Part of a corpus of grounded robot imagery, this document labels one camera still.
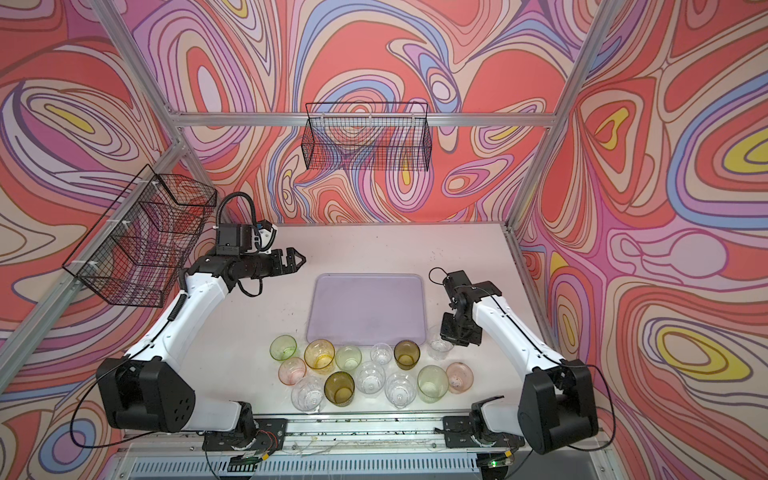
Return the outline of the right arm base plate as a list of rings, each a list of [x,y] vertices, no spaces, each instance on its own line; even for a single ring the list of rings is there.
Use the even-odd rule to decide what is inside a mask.
[[[442,435],[448,448],[502,448],[513,451],[523,447],[525,440],[510,433],[490,431],[469,415],[444,416],[442,425],[434,432]]]

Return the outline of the large pale green glass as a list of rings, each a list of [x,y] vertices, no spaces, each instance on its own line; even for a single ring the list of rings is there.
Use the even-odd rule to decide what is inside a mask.
[[[417,386],[419,396],[425,403],[436,403],[449,389],[446,371],[436,365],[423,367],[417,375]]]

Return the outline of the amber brown glass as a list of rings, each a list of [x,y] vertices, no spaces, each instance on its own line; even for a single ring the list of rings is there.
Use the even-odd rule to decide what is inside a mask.
[[[394,358],[397,366],[404,371],[414,368],[421,356],[420,347],[411,340],[402,340],[395,345]]]

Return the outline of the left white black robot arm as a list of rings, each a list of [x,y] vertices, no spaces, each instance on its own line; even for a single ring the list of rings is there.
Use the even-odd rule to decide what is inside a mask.
[[[199,395],[181,363],[206,320],[244,279],[293,274],[306,263],[295,248],[238,255],[210,253],[181,275],[181,290],[142,339],[120,359],[106,359],[96,384],[108,424],[147,432],[224,432],[251,438],[249,403]]]

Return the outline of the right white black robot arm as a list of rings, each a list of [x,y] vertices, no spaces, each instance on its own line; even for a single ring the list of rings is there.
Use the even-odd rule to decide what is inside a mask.
[[[468,347],[490,336],[523,382],[517,401],[509,403],[500,395],[472,405],[477,439],[489,442],[511,434],[543,455],[598,434],[593,377],[586,364],[550,348],[492,282],[473,283],[465,272],[456,271],[442,285],[451,310],[443,314],[441,339]]]

